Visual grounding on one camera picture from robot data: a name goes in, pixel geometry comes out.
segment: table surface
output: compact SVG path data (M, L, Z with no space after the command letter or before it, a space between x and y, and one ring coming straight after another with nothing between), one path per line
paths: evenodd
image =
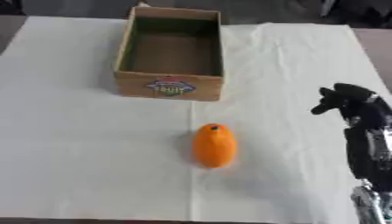
M3 21L5 20L9 20L9 21L13 21L11 22L11 24L13 24L10 27L10 31L5 33L5 34L1 34L2 36L2 40L3 39L7 39L8 41L12 39L12 36L16 33L16 31L18 30L18 27L23 23L23 21L20 18L18 21L14 18L14 17L3 17ZM364 46L364 48L367 50L367 53L370 57L370 59L373 61L375 67L377 68L377 70L380 73L380 76L384 79L384 81L387 83L388 85L388 74L390 71L389 65L391 64L389 62L390 60L390 56L388 54L388 52L385 50L384 45L382 45L382 41L388 40L388 38L379 38L380 36L383 37L388 37L388 35L390 35L390 32L387 31L377 31L378 33L374 33L373 31L370 32L369 30L355 30L356 35L358 36L358 39L360 40L360 42L362 43L362 46Z

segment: table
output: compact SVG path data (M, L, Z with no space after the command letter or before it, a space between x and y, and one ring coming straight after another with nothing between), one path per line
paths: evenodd
M109 62L111 61L111 57L114 56L107 55L106 52L110 50L110 52L113 53L114 48L116 48L116 41L113 41L113 39L117 39L117 36L119 35L116 33L121 32L123 24L120 21L88 19L86 21L83 19L76 19L73 25L70 25L68 23L70 21L67 21L65 18L35 18L34 21L35 26L26 27L28 30L24 30L24 35L28 33L30 36L18 36L17 42L20 45L15 47L13 51L8 52L6 57L0 58L4 71L3 73L5 74L1 76L2 84L4 84L4 86L2 87L3 93L0 94L0 102L3 104L3 110L1 111L0 116L0 123L2 125L1 144L4 148L4 150L1 150L1 153L5 154L0 157L2 158L2 163L0 164L3 167L15 167L13 161L7 161L7 157L11 156L19 163L23 162L23 165L25 165L24 169L18 171L9 172L7 169L1 169L1 172L2 177L5 176L14 184L26 184L29 183L30 180L28 179L29 176L25 174L30 173L30 170L25 168L31 167L32 169L35 169L35 171L32 172L36 176L35 178L45 181L47 180L47 177L51 177L52 184L54 184L59 191L53 191L51 188L41 185L37 181L33 181L33 185L29 185L33 193L28 193L25 191L25 185L7 185L8 182L4 181L2 188L6 188L7 192L13 192L13 187L16 187L15 190L22 193L22 195L4 195L4 198L7 198L8 200L25 201L24 197L28 197L29 199L32 199L32 201L39 201L42 199L36 198L36 194L48 194L50 196L45 199L48 200L46 204L44 203L43 206L41 204L40 207L29 204L21 205L17 202L7 205L2 204L0 212L10 216L19 216L18 214L23 213L26 216L50 216L57 218L94 218L95 215L100 218L129 217L124 215L145 218L149 217L149 214L153 212L158 214L158 217L164 217L166 219L180 217L179 219L181 220L202 219L207 221L218 221L219 219L222 219L222 217L230 217L229 219L231 221L258 220L259 211L255 211L257 207L259 207L258 209L261 209L260 207L265 208L265 206L270 208L270 210L261 209L261 211L264 211L265 213L267 213L266 211L272 213L276 211L268 205L258 204L259 200L254 199L255 197L267 197L268 201L273 200L274 198L281 199L280 194L284 193L286 198L295 201L302 201L304 199L304 195L297 195L297 193L303 193L302 191L297 192L298 189L303 189L303 183L301 182L301 178L299 178L302 177L301 175L293 179L293 181L299 180L299 183L291 186L295 189L293 190L294 194L292 194L291 191L287 191L289 189L287 189L284 180L286 178L291 180L290 173L300 174L299 172L301 172L301 170L307 170L309 165L312 166L312 163L301 164L301 167L294 164L295 167L291 166L291 169L286 171L284 167L285 162L287 161L284 159L291 158L290 155L294 156L293 159L312 161L309 160L309 155L303 157L306 152L314 150L316 146L325 147L325 149L328 150L322 150L318 153L326 153L323 156L323 159L333 158L333 161L339 161L339 166L332 168L335 172L339 171L338 173L335 173L337 174L336 177L345 179L350 176L347 171L347 165L345 164L343 151L335 150L340 148L341 145L344 145L342 135L336 132L336 129L341 126L341 120L333 114L325 116L323 119L318 119L310 116L307 112L307 110L314 105L314 102L318 100L318 97L315 95L317 86L329 86L332 81L336 80L353 81L353 83L361 85L367 84L370 88L381 91L381 95L385 95L386 93L385 87L376 77L376 73L368 62L368 59L363 57L363 51L358 47L358 43L353 41L354 35L351 32L346 32L347 28L311 24L305 25L304 27L302 25L265 24L260 27L233 26L230 27L230 29L227 27L223 29L224 34L227 37L226 40L229 41L228 43L225 43L225 51L227 51L226 56L228 56L225 59L227 60L227 66L230 70L230 76L227 77L227 85L225 86L225 88L228 88L226 90L227 97L219 103L209 104L190 103L186 101L127 99L115 96L113 93L105 92L110 90L109 80L107 79L110 74ZM111 25L115 26L115 34L111 32ZM51 36L46 36L36 32L36 30L41 32L50 31L53 32L53 34ZM255 46L261 46L258 45L258 37L263 35L264 30L268 32L269 35L265 36L265 43L268 43L268 45L262 45L263 48L261 50L265 51L261 51L261 55L259 55L262 57L262 60L247 59L247 63L236 65L236 61L243 60L244 56L249 56L249 53L258 53L258 51L253 51L253 47L246 49L246 46L250 43ZM64 38L68 32L71 32L71 38ZM330 38L326 38L325 35L319 36L320 33L328 34L329 32L332 32L333 34L332 36L328 36ZM314 39L319 39L321 42L312 43L311 45L308 43L307 45L306 42L304 42L304 39L308 37L307 34L310 34ZM346 37L344 41L341 41L339 38L340 34L344 34ZM97 41L86 41L86 39L90 39L90 37L94 35L96 35L99 40L99 44ZM81 42L83 43L83 45L81 45L79 41L75 41L75 38L80 41L84 40L85 42ZM304 48L300 47L298 49L297 45L291 45L291 41L297 41L296 43L302 44L301 46ZM23 45L29 49L29 52L25 51L26 48L23 48ZM325 47L324 45L328 46L325 52L317 50L319 47ZM331 57L330 53L339 50L341 47L347 47L347 50L343 51L342 55L333 55L333 57ZM242 54L244 53L244 51L242 51L244 49L247 50L247 52L245 52L247 54L245 55ZM301 52L300 54L296 54L298 50L305 50L307 53ZM18 62L17 60L20 60L22 66L17 66L15 64ZM291 67L287 68L286 66L288 66L287 63L289 61L291 62L289 63L291 64ZM315 72L312 70L312 64L320 67L321 70ZM306 85L307 83L303 85L304 79L308 79L308 81L312 82L311 85ZM306 94L298 94L299 89L300 92L305 91ZM270 95L273 95L278 99L287 100L281 101L280 103L277 103L276 101L271 102L269 100ZM258 105L252 104L255 99L257 99ZM152 104L154 105L152 109L146 108ZM165 112L166 117L164 117L164 119L160 119L153 114L156 111L156 106L158 106L162 112ZM184 111L184 109L188 109L187 111L191 110L192 113L176 112L178 110ZM267 112L268 109L273 109L274 113ZM152 121L151 123L144 122L143 120L130 120L129 117L144 116L144 114L150 114L152 119L150 119L150 121ZM241 118L240 116L236 116L238 114L246 115ZM304 125L299 124L296 121L298 117L311 120L311 122L305 123ZM154 126L154 123L159 123L161 122L160 120L163 120L163 122L168 124L166 127L169 128L165 129L165 127L161 125ZM235 127L237 135L241 134L239 133L240 130L244 131L244 133L242 133L242 138L239 139L241 140L239 141L239 144L241 144L242 153L244 153L242 154L244 157L241 157L241 159L247 162L242 163L242 166L240 163L240 167L234 167L233 170L228 170L227 173L224 171L209 172L191 169L191 175L197 177L196 179L198 181L201 181L201 185L195 186L197 189L196 193L206 193L204 198L202 197L197 201L197 206L191 205L191 207L187 207L184 205L175 207L172 203L167 203L164 206L164 213L162 211L162 205L154 207L155 203L150 203L150 207L145 207L143 203L137 207L137 204L135 204L135 201L133 200L138 199L142 201L143 197L141 196L143 196L143 194L127 191L128 187L133 187L132 189L136 188L141 192L147 190L147 193L153 194L157 199L170 200L171 202L177 202L175 199L188 196L187 192L183 193L177 191L178 189L175 188L176 185L183 183L173 177L173 175L169 175L169 173L165 172L165 169L169 169L174 165L174 168L176 169L181 168L179 170L180 173L176 172L176 175L189 175L189 173L187 174L187 172L189 172L189 164L184 166L183 163L185 161L183 160L181 160L180 163L177 163L178 161L176 160L176 164L170 164L170 160L160 160L159 164L152 164L155 168L149 170L149 175L153 174L155 169L160 168L157 171L163 172L167 178L171 179L171 182L166 183L164 179L158 177L157 180L152 182L145 179L150 181L150 183L153 183L152 185L143 185L138 182L131 185L129 181L123 182L122 179L122 177L129 176L140 179L140 175L143 174L138 169L127 170L128 163L145 165L143 160L132 158L130 154L130 150L132 150L132 148L130 148L131 144L137 142L139 139L145 140L144 137L152 137L150 141L142 141L142 144L139 144L141 147L141 156L144 158L151 158L152 151L150 150L150 147L152 146L151 141L154 140L154 138L162 141L169 139L171 144L174 144L169 145L169 147L162 145L162 147L160 147L161 151L154 152L154 155L158 155L159 158L165 156L165 154L169 154L171 157L177 157L184 153L180 152L178 154L176 151L173 151L173 149L187 148L190 141L188 135L178 136L178 134L186 134L188 131L188 128L178 125L178 121L191 121L191 123L188 123L185 126L189 125L192 127L192 130L199 127L201 123L218 121ZM258 121L262 121L262 125L255 125ZM326 129L326 121L329 125L333 126L333 131L331 131L331 129ZM139 130L133 130L128 125L122 123L132 123L139 127ZM318 132L316 133L320 133L322 137L315 136L316 138L309 138L308 135L314 132L313 129L315 127L318 127L318 129L316 129ZM291 144L280 141L275 133L278 133L283 140L285 138L295 137L292 142L293 148L291 148ZM264 137L261 142L259 142L260 136ZM252 137L255 137L253 140L257 140L257 143L251 143ZM105 141L102 141L105 138L109 138L111 142L106 143ZM16 142L14 141L15 139L22 139L23 141ZM280 157L276 154L279 152L277 150L282 149L282 146L284 146L286 153L288 154L278 154L281 156L285 155L285 157ZM273 151L270 152L272 154L261 156L257 154L258 152L256 153L256 151L244 150L249 147L252 150L262 147L265 150ZM338 157L335 157L337 154L328 154L329 150L331 150L330 147L333 149L332 151L334 151L334 153L339 154ZM116 150L112 152L112 155L110 151L106 151L105 148L115 148ZM110 157L115 157L114 164L109 162ZM52 170L46 170L45 167L57 167L60 169L53 172ZM119 173L108 175L113 169ZM272 172L272 176L268 176L271 172L262 173L262 176L260 176L259 171L261 172L268 169L274 171ZM275 176L274 173L283 175L285 178L281 179L280 177ZM83 174L95 175L95 177L90 178ZM305 178L304 181L307 181L306 183L311 181L312 184L312 179L315 178L317 181L314 183L314 189L321 187L329 191L328 189L331 189L331 186L324 185L324 183L320 182L322 179L318 179L318 175L315 174L317 173L307 174L307 178ZM166 184L167 187L168 184L172 184L172 181L174 181L175 184L172 185L174 191L170 187L165 188L165 195L154 191L154 187L159 184ZM117 191L112 192L111 188L105 188L106 184L110 182L117 183L117 186L119 186ZM261 184L264 192L268 191L265 192L266 194L259 195L259 190L254 189L252 186L253 184ZM95 190L99 190L99 192L94 192L95 194L89 195L89 191L74 191L72 187L75 186L79 187L79 190L93 187ZM122 191L125 193L132 193L132 195L128 195L124 198L124 195L121 194ZM234 195L230 194L228 196L231 198L227 198L226 193L234 193ZM62 199L64 195L71 197L65 197L65 200L62 200L60 204L56 203L56 207L50 206L51 203L58 202L57 196ZM345 199L344 203L346 204L344 204L344 208L350 207L349 205L351 205L347 195L348 192L340 192L338 197L338 199ZM86 201L84 201L83 198L89 199L89 202L86 204ZM219 209L218 213L214 213L217 207L223 206L221 203L225 202L227 199L227 209L231 209L230 211L235 211L238 207L246 207L247 210L243 211L244 213L239 217L233 212L228 213L227 211L219 211ZM232 200L239 200L241 203L230 204L230 201ZM283 209L283 216L285 219L303 219L300 216L306 216L306 213L303 213L306 210L305 207L298 207L293 204L287 205L284 203L284 200L275 202L276 207ZM105 203L109 203L116 207L112 207L112 209L108 211L105 208ZM316 205L318 204L317 201L313 201L311 204L314 205L314 203L316 203ZM86 208L91 206L95 209L94 213L80 213L80 211L85 211ZM341 206L341 204L337 204L335 209L339 210L339 206ZM127 207L137 207L137 209L139 209L138 213L129 214L130 211L127 211ZM176 212L179 209L181 212L184 212L184 216L176 216ZM192 213L186 214L186 210L188 209L191 209Z

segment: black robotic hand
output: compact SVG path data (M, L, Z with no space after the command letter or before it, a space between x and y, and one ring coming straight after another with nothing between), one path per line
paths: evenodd
M377 192L392 191L392 109L375 92L337 83L322 87L314 115L338 109L349 124L345 129L347 160L357 179L367 179Z

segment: open box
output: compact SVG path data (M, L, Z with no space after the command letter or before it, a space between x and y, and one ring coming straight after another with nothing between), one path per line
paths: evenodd
M223 82L220 13L135 7L115 62L122 95L217 101Z

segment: gray floor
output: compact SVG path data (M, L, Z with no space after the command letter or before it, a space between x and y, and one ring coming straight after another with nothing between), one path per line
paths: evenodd
M24 0L27 15L124 18L137 0ZM224 24L334 24L319 16L321 0L147 0L152 6L221 11Z

